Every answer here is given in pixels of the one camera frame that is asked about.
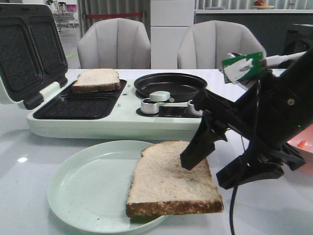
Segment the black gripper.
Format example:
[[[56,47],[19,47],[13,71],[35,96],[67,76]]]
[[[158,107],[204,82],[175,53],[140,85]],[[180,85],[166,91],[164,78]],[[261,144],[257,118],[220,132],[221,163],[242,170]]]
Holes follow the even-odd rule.
[[[307,51],[279,76],[266,70],[252,80],[255,84],[235,102],[206,89],[194,97],[195,108],[203,115],[195,135],[180,154],[183,168],[192,170],[215,150],[216,141],[227,141],[228,128],[249,140],[256,136],[273,148],[248,148],[221,169],[216,176],[224,189],[278,179],[284,174],[284,164],[295,171],[306,163],[285,143],[313,122],[313,51]]]

